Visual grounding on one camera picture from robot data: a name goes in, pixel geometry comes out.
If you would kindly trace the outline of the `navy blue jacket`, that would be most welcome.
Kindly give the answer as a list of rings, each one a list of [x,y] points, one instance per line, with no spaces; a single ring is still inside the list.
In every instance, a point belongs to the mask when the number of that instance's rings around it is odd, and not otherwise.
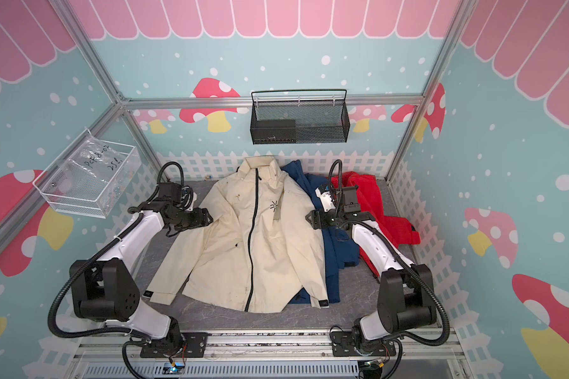
[[[327,184],[327,178],[303,172],[302,163],[294,160],[281,167],[311,198],[316,209],[322,209],[322,203],[315,191]],[[321,230],[325,251],[325,271],[327,295],[330,303],[339,303],[340,284],[339,273],[344,268],[359,264],[360,249],[346,233],[334,227]]]

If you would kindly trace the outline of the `red jacket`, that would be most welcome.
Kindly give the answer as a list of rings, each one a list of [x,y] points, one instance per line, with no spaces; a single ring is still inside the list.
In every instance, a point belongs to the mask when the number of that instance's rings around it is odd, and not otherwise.
[[[357,186],[357,197],[362,212],[371,213],[375,220],[349,224],[343,231],[359,246],[360,258],[379,281],[404,282],[414,277],[414,262],[401,253],[400,245],[417,245],[419,233],[406,218],[387,216],[377,180],[371,175],[340,173],[329,176],[331,189]]]

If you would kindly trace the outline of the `cream beige jacket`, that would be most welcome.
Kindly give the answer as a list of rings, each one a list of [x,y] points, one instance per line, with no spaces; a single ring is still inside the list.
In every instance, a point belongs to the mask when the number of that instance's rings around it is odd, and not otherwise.
[[[213,222],[181,232],[145,292],[170,305],[178,294],[214,306],[273,314],[302,290],[327,308],[322,233],[315,207],[273,156],[246,158],[201,203]]]

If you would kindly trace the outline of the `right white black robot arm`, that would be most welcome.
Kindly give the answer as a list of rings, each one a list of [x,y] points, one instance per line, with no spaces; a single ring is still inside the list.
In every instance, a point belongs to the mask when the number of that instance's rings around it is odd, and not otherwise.
[[[376,311],[357,319],[349,333],[333,339],[336,349],[372,355],[409,338],[439,347],[450,338],[450,321],[434,292],[427,265],[413,263],[382,233],[376,218],[361,209],[357,188],[343,185],[343,162],[330,167],[328,183],[316,191],[322,207],[307,214],[316,230],[335,228],[357,244],[379,270]]]

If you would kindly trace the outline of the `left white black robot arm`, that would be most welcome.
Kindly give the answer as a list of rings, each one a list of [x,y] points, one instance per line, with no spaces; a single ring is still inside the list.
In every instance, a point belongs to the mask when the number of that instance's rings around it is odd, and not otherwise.
[[[207,227],[213,218],[207,209],[194,206],[194,192],[183,179],[159,179],[150,197],[128,212],[133,216],[131,221],[112,241],[88,260],[71,265],[70,277],[48,311],[47,327],[63,339],[123,333],[137,345],[160,355],[176,355],[184,347],[177,320],[142,301],[131,270],[162,230],[174,237]],[[72,297],[76,317],[101,326],[77,332],[60,328],[57,313],[67,295]]]

